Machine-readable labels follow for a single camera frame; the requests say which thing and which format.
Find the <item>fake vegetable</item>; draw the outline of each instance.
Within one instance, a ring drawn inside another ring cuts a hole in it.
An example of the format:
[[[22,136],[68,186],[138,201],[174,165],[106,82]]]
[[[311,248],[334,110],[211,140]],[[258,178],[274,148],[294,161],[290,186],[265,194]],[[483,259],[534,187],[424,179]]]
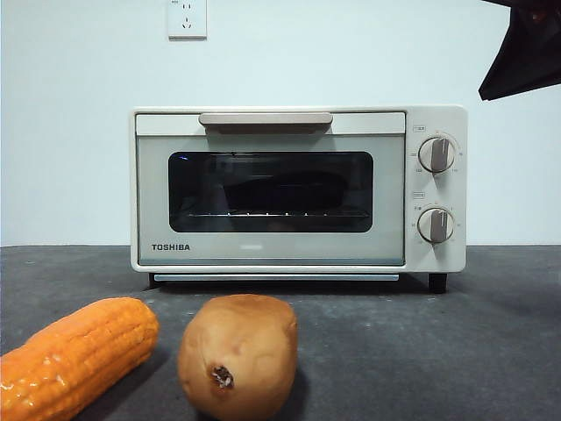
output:
[[[2,420],[69,420],[148,359],[158,330],[152,311],[129,297],[52,323],[2,357]]]
[[[221,421],[260,421],[285,403],[296,370],[296,315],[270,296],[222,296],[188,324],[178,374],[188,400]]]

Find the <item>white wall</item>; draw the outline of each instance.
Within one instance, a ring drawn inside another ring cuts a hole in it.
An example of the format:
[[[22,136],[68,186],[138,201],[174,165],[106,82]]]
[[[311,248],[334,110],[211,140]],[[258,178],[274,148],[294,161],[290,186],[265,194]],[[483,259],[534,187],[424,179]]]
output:
[[[481,102],[508,9],[450,0],[6,0],[2,243],[127,244],[135,105],[462,103],[471,244],[560,243],[561,87]]]

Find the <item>oven glass window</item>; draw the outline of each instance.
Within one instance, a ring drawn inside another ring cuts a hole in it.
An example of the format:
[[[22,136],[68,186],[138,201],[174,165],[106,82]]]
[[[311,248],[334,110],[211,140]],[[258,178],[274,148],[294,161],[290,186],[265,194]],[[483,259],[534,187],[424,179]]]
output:
[[[366,152],[177,152],[168,171],[176,232],[366,232],[373,224]]]

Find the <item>oven foot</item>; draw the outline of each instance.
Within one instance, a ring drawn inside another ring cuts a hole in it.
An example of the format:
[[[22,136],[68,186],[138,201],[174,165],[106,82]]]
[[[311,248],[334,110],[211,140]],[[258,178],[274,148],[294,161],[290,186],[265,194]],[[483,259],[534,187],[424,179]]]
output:
[[[165,281],[156,281],[156,280],[154,279],[154,276],[155,276],[155,275],[156,275],[156,274],[154,274],[154,273],[152,273],[152,272],[150,272],[150,273],[148,274],[148,288],[145,289],[145,290],[148,290],[148,289],[157,289],[157,288],[161,287],[162,285],[164,285],[164,284],[166,283]]]
[[[429,274],[429,291],[433,294],[446,292],[446,277],[448,274]]]

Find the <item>oven handle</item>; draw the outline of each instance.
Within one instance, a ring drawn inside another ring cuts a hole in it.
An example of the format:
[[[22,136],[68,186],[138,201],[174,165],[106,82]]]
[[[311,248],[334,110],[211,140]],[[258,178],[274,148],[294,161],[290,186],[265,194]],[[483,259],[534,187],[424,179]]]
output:
[[[205,112],[199,123],[221,133],[315,132],[329,129],[329,112]]]

